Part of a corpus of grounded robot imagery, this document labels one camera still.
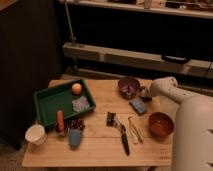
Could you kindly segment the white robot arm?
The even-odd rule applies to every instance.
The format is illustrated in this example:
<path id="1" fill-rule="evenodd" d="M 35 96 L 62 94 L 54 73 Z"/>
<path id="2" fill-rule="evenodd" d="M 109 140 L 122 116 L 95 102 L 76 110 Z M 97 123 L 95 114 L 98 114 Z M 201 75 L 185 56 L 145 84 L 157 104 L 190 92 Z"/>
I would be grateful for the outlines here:
<path id="1" fill-rule="evenodd" d="M 171 171 L 213 171 L 213 97 L 179 88 L 174 77 L 154 79 L 142 92 L 146 97 L 165 96 L 179 105 Z"/>

